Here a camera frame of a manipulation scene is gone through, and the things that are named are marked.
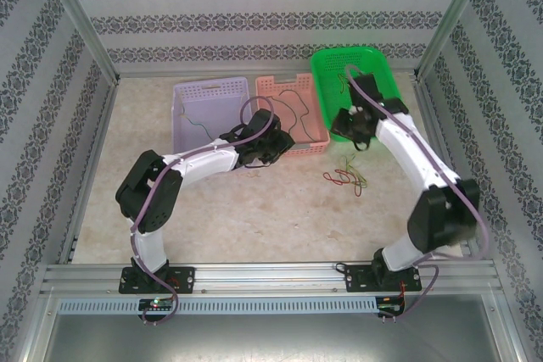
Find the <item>aluminium table edge beam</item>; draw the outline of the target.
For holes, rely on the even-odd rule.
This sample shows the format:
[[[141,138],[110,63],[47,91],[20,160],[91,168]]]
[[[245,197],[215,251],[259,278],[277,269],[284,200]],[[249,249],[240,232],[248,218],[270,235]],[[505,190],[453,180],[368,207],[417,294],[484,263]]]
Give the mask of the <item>aluminium table edge beam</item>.
[[[448,143],[445,139],[443,128],[439,122],[438,115],[435,112],[434,104],[428,89],[421,81],[417,82],[415,76],[411,78],[417,105],[420,109],[423,119],[424,128],[428,135],[428,142],[435,149],[439,157],[458,174],[461,171],[456,167],[455,161],[451,155],[451,150],[448,148]],[[483,214],[478,214],[476,218],[476,232],[473,237],[464,238],[461,241],[462,247],[467,247],[468,252],[462,252],[460,260],[487,260],[489,259],[490,250],[490,231]]]
[[[54,261],[56,265],[69,264],[73,259],[73,253],[75,252],[81,226],[85,218],[88,200],[92,192],[92,184],[98,169],[98,162],[108,132],[110,118],[114,110],[119,82],[120,81],[117,81],[109,87],[108,94],[101,105],[98,122],[96,123],[93,133],[92,144],[87,153],[85,167],[82,171],[80,184],[76,191],[75,201],[70,210],[70,216],[64,230],[63,239]]]

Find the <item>green plastic basket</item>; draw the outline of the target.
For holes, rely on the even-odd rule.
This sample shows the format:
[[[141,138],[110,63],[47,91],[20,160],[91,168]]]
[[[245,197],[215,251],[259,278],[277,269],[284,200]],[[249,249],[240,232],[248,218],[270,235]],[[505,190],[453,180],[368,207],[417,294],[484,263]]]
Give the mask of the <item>green plastic basket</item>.
[[[410,112],[408,114],[388,113],[371,100],[354,81],[354,77],[357,75],[373,74],[378,90],[385,98],[399,97],[401,99],[389,64],[377,49],[373,47],[340,47],[318,51],[311,57],[311,72],[316,83],[322,117],[333,139],[352,142],[331,132],[331,125],[339,109],[348,109],[351,106],[349,83],[375,108],[387,115],[385,120],[393,115],[406,125],[412,123]]]

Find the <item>aluminium frame post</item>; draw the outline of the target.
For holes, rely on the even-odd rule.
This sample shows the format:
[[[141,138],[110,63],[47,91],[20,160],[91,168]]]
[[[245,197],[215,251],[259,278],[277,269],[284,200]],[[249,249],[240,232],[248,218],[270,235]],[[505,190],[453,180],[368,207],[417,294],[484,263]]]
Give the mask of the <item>aluminium frame post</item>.
[[[83,41],[89,48],[94,60],[97,62],[109,84],[117,85],[120,75],[101,42],[90,17],[87,15],[80,0],[60,0],[65,11],[70,16],[75,28],[79,31]]]
[[[437,30],[429,42],[419,65],[414,70],[415,79],[419,82],[433,67],[434,61],[438,58],[440,51],[447,42],[447,39],[454,29],[456,22],[462,16],[469,0],[451,0],[443,19],[438,24]]]

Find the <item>grey metal panel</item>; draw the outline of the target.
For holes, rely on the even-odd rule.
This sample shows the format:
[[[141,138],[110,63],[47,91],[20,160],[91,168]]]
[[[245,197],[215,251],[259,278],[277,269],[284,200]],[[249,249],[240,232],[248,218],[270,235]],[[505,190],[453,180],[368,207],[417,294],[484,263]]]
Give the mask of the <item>grey metal panel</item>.
[[[370,315],[62,315],[46,362],[502,362],[490,329]]]

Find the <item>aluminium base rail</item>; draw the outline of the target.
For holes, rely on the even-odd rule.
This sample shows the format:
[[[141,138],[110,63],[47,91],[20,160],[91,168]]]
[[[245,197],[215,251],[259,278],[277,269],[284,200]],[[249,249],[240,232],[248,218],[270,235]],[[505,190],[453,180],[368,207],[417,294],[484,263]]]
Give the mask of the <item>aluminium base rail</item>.
[[[502,290],[495,264],[439,261],[434,295],[487,294]],[[293,297],[345,295],[346,282],[332,263],[193,264],[193,295],[210,297]],[[58,298],[117,295],[123,265],[49,265],[39,293]]]

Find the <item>small circuit board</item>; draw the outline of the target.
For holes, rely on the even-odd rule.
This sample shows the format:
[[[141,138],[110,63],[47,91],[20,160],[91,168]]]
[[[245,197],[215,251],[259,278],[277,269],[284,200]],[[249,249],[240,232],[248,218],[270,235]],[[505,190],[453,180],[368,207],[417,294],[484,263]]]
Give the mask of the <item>small circuit board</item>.
[[[138,310],[140,312],[170,312],[173,305],[174,302],[169,298],[141,299],[138,304]]]
[[[405,310],[404,297],[378,297],[376,300],[378,313],[387,318],[397,317]]]

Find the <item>purple plastic basket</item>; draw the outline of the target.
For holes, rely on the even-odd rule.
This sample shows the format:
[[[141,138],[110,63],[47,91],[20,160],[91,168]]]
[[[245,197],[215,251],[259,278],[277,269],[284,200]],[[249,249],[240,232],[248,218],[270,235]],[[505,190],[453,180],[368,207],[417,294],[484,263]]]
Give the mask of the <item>purple plastic basket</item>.
[[[252,117],[246,78],[189,81],[173,86],[172,152],[200,148]]]

